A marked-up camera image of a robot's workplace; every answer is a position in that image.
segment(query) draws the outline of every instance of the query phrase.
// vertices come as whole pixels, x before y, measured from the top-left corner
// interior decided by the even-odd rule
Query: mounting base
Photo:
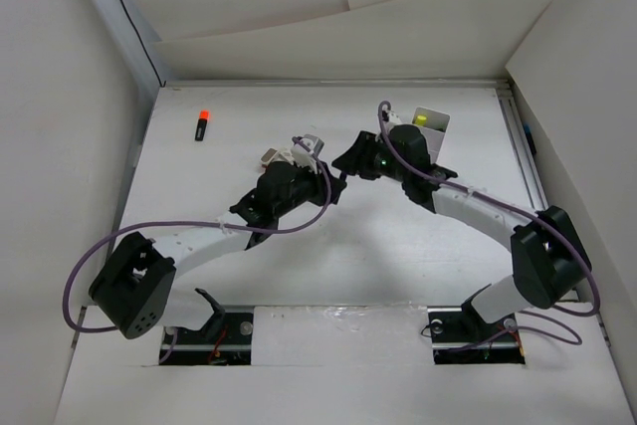
[[[226,308],[225,312],[222,328],[210,340],[199,331],[180,329],[172,353],[161,365],[250,365],[254,308]],[[172,335],[165,334],[159,356],[171,342]],[[210,357],[216,344],[217,354]]]
[[[514,315],[502,318],[495,323],[484,324],[478,331],[470,334],[460,321],[460,307],[428,308],[429,325],[423,332],[431,333],[434,361],[437,365],[469,363],[525,363],[516,338],[510,333],[501,335],[491,343],[485,343],[474,349],[456,352],[453,348],[484,340],[504,328],[505,319],[515,320]]]

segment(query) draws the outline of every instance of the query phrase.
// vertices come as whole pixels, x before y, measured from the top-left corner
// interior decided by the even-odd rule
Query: red wire
[[[226,325],[221,331],[221,335],[219,335],[219,338],[215,342],[215,348],[213,348],[212,352],[210,352],[210,355],[208,355],[208,363],[212,362],[212,360],[215,358],[215,354],[217,353],[217,348],[219,348],[219,344],[222,342],[222,340],[226,338],[227,333],[228,333],[228,326]]]
[[[505,328],[501,325],[498,324],[498,329],[500,330],[504,330]],[[511,335],[511,337],[514,338],[514,340],[516,341],[516,344],[518,345],[518,348],[522,348],[522,343],[521,343],[521,339],[520,339],[520,333],[516,332],[516,331],[509,331],[509,334]]]

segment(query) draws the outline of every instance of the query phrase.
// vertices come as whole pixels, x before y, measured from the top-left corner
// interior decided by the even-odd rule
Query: wire
[[[166,350],[166,353],[164,353],[161,358],[159,358],[159,364],[162,364],[163,362],[168,360],[168,357],[170,357],[170,355],[174,351],[175,345],[177,344],[177,331],[177,327],[172,328],[172,341],[170,342],[170,346],[168,347],[168,350]]]
[[[425,325],[420,331],[420,335],[422,335],[423,337],[431,338],[431,335],[425,334],[425,330],[427,330],[430,327],[431,327],[431,323],[428,323],[427,325]]]
[[[137,39],[139,39],[139,43],[141,44],[141,48],[143,49],[143,53],[146,54],[146,58],[150,62],[150,66],[152,67],[152,70],[155,72],[155,76],[157,77],[157,81],[159,82],[159,87],[160,88],[165,87],[166,82],[162,82],[161,81],[161,77],[159,76],[159,72],[157,71],[157,68],[155,67],[155,64],[152,62],[152,59],[150,58],[150,55],[148,54],[148,51],[146,50],[146,45],[144,44],[143,40],[141,39],[141,34],[139,34],[139,31],[137,30],[137,27],[135,26],[135,23],[132,21],[132,18],[130,18],[130,14],[128,13],[128,9],[126,8],[126,4],[124,3],[123,0],[119,0],[119,3],[121,4],[121,8],[123,9],[123,13],[126,14],[126,18],[128,19],[128,22],[130,22],[130,26],[132,27],[132,30],[135,31],[135,34],[137,35]]]
[[[299,137],[296,136],[292,138],[292,141],[294,142],[294,144],[300,145],[305,151],[309,152],[312,155],[312,158],[317,162],[318,169],[320,169],[320,172],[325,180],[325,203],[322,205],[318,214],[311,220],[307,221],[306,223],[300,226],[296,226],[294,228],[290,228],[290,229],[264,229],[264,228],[254,228],[251,226],[241,226],[238,224],[224,223],[223,227],[225,229],[231,229],[234,231],[248,231],[248,232],[260,233],[260,234],[272,234],[272,235],[292,234],[292,233],[297,233],[299,231],[302,231],[306,228],[309,228],[312,224],[318,221],[323,214],[325,214],[325,211],[327,211],[327,207],[329,206],[331,202],[331,183],[329,181],[329,174],[327,173],[327,169],[322,164],[322,162],[319,161],[319,158],[317,157],[317,155],[311,152],[310,149],[301,141]],[[69,274],[69,278],[67,279],[67,283],[65,284],[64,293],[62,296],[62,315],[64,316],[64,320],[67,323],[67,325],[73,330],[75,330],[76,332],[81,332],[81,333],[101,333],[101,332],[111,332],[113,330],[117,330],[117,327],[114,327],[114,326],[112,327],[83,327],[79,325],[78,323],[76,323],[71,318],[70,299],[71,299],[71,288],[73,287],[73,282],[75,281],[76,277],[80,273],[80,270],[82,269],[84,264],[93,254],[95,254],[101,247],[108,244],[113,239],[121,236],[122,234],[126,234],[131,231],[137,231],[143,228],[175,227],[175,226],[192,226],[192,227],[199,227],[199,228],[221,229],[220,223],[209,222],[209,221],[148,221],[145,223],[137,223],[137,224],[132,224],[130,226],[126,226],[125,228],[121,228],[117,231],[114,231],[108,234],[107,236],[104,236],[95,244],[93,244],[89,248],[89,250],[86,251],[80,257],[78,262],[71,269],[71,273]]]
[[[214,358],[216,357],[217,349],[219,348],[219,344],[221,344],[223,339],[226,338],[227,334],[228,334],[228,326],[226,325],[225,327],[223,327],[223,330],[219,334],[219,338],[217,338],[217,341],[215,342],[214,348],[212,349],[212,351],[208,355],[208,364],[210,364],[214,360]]]
[[[543,319],[543,320],[548,320],[549,322],[553,322],[554,324],[559,325],[560,327],[562,327],[565,330],[567,330],[570,334],[573,335],[573,337],[575,337],[575,339],[571,340],[569,338],[560,337],[559,335],[555,335],[552,332],[547,332],[546,330],[542,330],[541,328],[530,327],[528,325],[514,325],[514,326],[509,327],[509,328],[503,328],[502,330],[498,331],[497,333],[494,333],[491,337],[488,337],[488,338],[486,338],[484,340],[481,340],[480,342],[469,343],[467,345],[463,345],[462,347],[448,348],[447,350],[449,350],[450,352],[464,352],[466,350],[472,350],[474,348],[480,347],[481,345],[484,345],[485,343],[493,342],[494,340],[498,339],[502,335],[505,335],[507,333],[512,333],[512,332],[517,332],[517,331],[520,331],[520,330],[525,330],[527,332],[532,332],[532,333],[538,333],[540,335],[545,335],[547,337],[553,338],[555,340],[559,340],[560,342],[564,342],[564,343],[567,343],[569,345],[582,345],[583,344],[583,340],[581,339],[581,336],[574,329],[572,329],[570,326],[566,325],[564,322],[562,322],[560,320],[557,320],[557,319],[554,319],[554,318],[550,318],[549,316],[544,316],[542,314],[532,313],[530,311],[519,311],[518,314],[523,314],[525,316],[533,316],[534,318],[539,318],[539,319]]]
[[[387,106],[387,109],[391,110],[391,103],[388,102],[388,101],[383,101],[378,106],[378,123],[380,125],[380,134],[382,136],[383,141],[387,145],[387,148],[389,148],[389,151],[394,156],[394,158],[396,158],[396,160],[401,165],[403,165],[408,171],[410,171],[411,173],[415,174],[416,176],[419,176],[419,177],[421,177],[423,179],[426,179],[427,181],[431,181],[431,182],[436,183],[436,184],[444,184],[445,186],[449,186],[449,187],[454,188],[454,189],[456,189],[458,191],[461,191],[461,192],[463,192],[465,194],[469,194],[470,193],[470,188],[468,188],[464,184],[456,183],[454,181],[449,181],[449,180],[446,180],[446,179],[436,178],[436,177],[431,176],[431,175],[429,175],[427,173],[423,173],[422,171],[416,169],[414,166],[409,164],[402,156],[400,156],[400,153],[396,150],[396,148],[393,146],[393,144],[391,144],[391,140],[389,139],[389,135],[387,134],[387,128],[386,128],[385,122],[383,120],[383,107],[384,106]],[[504,209],[506,211],[511,211],[513,213],[519,214],[520,216],[523,216],[523,217],[533,221],[534,223],[538,224],[544,230],[548,231],[557,241],[559,241],[566,248],[568,253],[575,259],[575,261],[577,262],[577,264],[581,268],[581,271],[584,274],[586,280],[588,281],[588,284],[590,285],[590,289],[591,289],[592,296],[593,296],[592,309],[590,311],[580,312],[580,311],[573,311],[571,309],[567,309],[567,308],[564,308],[562,306],[553,306],[553,308],[555,310],[561,311],[561,312],[569,314],[571,316],[577,316],[577,317],[581,317],[581,318],[590,318],[592,316],[595,316],[597,313],[599,313],[599,307],[600,307],[600,304],[601,304],[601,299],[600,299],[600,296],[599,296],[599,290],[597,288],[597,283],[595,282],[595,279],[593,278],[592,273],[588,269],[588,265],[584,261],[584,258],[581,257],[581,255],[575,249],[575,247],[572,244],[570,244],[570,242],[559,231],[557,231],[555,228],[553,228],[550,224],[546,223],[542,219],[534,216],[532,213],[530,213],[528,211],[525,211],[524,209],[521,209],[521,208],[519,208],[517,206],[514,206],[512,204],[505,203],[504,201],[500,201],[500,200],[498,200],[496,198],[492,198],[491,196],[489,196],[489,195],[487,195],[485,193],[482,193],[480,191],[473,191],[472,190],[471,193],[473,193],[473,195],[475,197],[481,199],[485,203],[491,204],[493,206],[497,206],[497,207],[499,207],[501,209]]]

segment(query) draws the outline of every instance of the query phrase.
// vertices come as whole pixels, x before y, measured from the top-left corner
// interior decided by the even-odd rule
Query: orange marker
[[[195,131],[195,141],[203,141],[203,135],[206,133],[206,125],[208,124],[208,117],[210,113],[207,109],[203,109],[199,113],[199,120],[197,121],[197,130]]]

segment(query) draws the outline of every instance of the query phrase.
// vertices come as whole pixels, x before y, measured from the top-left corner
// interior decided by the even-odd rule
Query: robotic arm
[[[154,239],[135,232],[121,240],[89,294],[126,338],[137,338],[158,324],[214,337],[223,323],[223,307],[201,289],[198,296],[171,291],[173,281],[221,256],[260,245],[276,232],[280,218],[302,204],[323,206],[327,180],[329,203],[338,202],[346,183],[324,163],[324,174],[319,171],[315,158],[322,141],[312,135],[301,141],[306,148],[296,144],[287,159],[269,164],[256,188],[218,219],[220,229],[191,228]]]
[[[453,327],[467,342],[484,340],[493,334],[491,324],[513,313],[530,307],[550,308],[584,279],[569,252],[536,222],[479,200],[469,187],[463,192],[441,184],[441,180],[458,175],[431,161],[422,127],[401,124],[391,111],[386,111],[383,119],[390,127],[388,139],[393,148],[409,165],[435,181],[414,174],[379,135],[367,131],[361,131],[353,146],[332,163],[341,171],[336,178],[324,163],[323,168],[317,168],[322,141],[306,135],[306,147],[297,144],[290,154],[270,163],[256,188],[219,219],[220,229],[191,228],[155,239],[139,233],[124,237],[91,285],[91,297],[126,338],[139,337],[161,324],[199,330],[203,339],[212,339],[223,324],[223,307],[200,289],[196,290],[198,296],[171,291],[173,281],[225,254],[258,246],[277,230],[281,217],[305,202],[324,206],[327,181],[331,188],[328,202],[336,204],[347,175],[366,180],[386,176],[399,181],[412,202],[464,222],[512,253],[512,275],[485,286],[456,308]],[[318,169],[324,169],[324,177]],[[461,179],[454,182],[462,184]],[[551,206],[529,212],[561,233],[590,269],[563,210]]]
[[[454,171],[431,162],[422,127],[400,124],[391,111],[383,116],[391,128],[388,137],[392,146],[407,163],[438,180],[458,178]],[[579,264],[548,231],[518,214],[480,200],[470,187],[465,193],[421,178],[396,160],[380,135],[362,131],[354,145],[332,166],[346,175],[366,180],[386,176],[400,181],[412,202],[432,213],[462,221],[512,253],[513,274],[466,299],[455,318],[454,326],[469,341],[487,338],[493,330],[489,324],[513,313],[531,307],[550,308],[584,279]],[[465,184],[462,179],[454,179],[454,183]],[[561,233],[590,269],[577,233],[563,210],[551,206],[537,213],[528,211]]]

